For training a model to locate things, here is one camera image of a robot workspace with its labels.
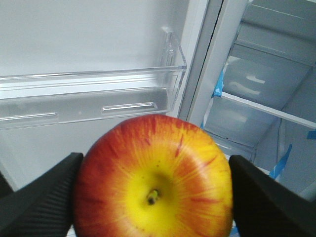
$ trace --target clear plastic shelf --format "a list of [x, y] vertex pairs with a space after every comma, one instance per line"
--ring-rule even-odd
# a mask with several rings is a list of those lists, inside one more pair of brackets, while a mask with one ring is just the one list
[[149, 67], [126, 69], [122, 56], [117, 70], [1, 76], [0, 130], [172, 110], [187, 65], [174, 33], [163, 34]]

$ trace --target apple stem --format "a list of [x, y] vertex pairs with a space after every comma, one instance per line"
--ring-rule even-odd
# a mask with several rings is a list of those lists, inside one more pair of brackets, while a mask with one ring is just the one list
[[153, 189], [147, 195], [147, 201], [149, 205], [154, 205], [156, 201], [159, 199], [159, 192], [157, 189]]

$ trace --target white refrigerator wall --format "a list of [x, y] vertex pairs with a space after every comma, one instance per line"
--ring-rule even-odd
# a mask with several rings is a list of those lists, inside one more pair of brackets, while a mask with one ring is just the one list
[[[180, 38], [188, 72], [206, 6], [206, 0], [2, 0], [1, 76], [152, 66], [162, 27]], [[179, 98], [170, 115], [177, 115]], [[0, 130], [0, 170], [17, 190], [70, 152], [85, 154], [127, 118]]]
[[188, 0], [1, 1], [2, 76], [155, 64], [161, 28], [181, 37]]

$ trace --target blue tape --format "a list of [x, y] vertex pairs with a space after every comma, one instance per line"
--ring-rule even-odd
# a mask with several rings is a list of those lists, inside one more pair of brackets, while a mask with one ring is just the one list
[[215, 89], [213, 91], [212, 98], [214, 96], [221, 97], [222, 96], [222, 92], [223, 92], [223, 87], [224, 87], [224, 72], [221, 71], [221, 74], [219, 75], [219, 78], [217, 80]]
[[308, 134], [307, 134], [307, 139], [316, 140], [316, 130], [315, 131], [309, 131]]
[[230, 236], [235, 235], [235, 234], [237, 234], [237, 233], [238, 233], [238, 229], [237, 229], [237, 226], [235, 226], [235, 227], [232, 228], [232, 231], [231, 231], [231, 233], [230, 233]]
[[273, 179], [276, 179], [281, 172], [284, 170], [288, 157], [290, 156], [292, 150], [292, 144], [288, 146], [287, 152], [280, 159], [280, 161], [274, 166], [273, 170], [269, 173], [269, 176]]

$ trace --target apple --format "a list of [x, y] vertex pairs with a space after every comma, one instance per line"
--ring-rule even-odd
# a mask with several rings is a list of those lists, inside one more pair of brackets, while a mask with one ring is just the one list
[[180, 119], [131, 118], [88, 151], [74, 187], [78, 237], [226, 237], [233, 197], [212, 138]]

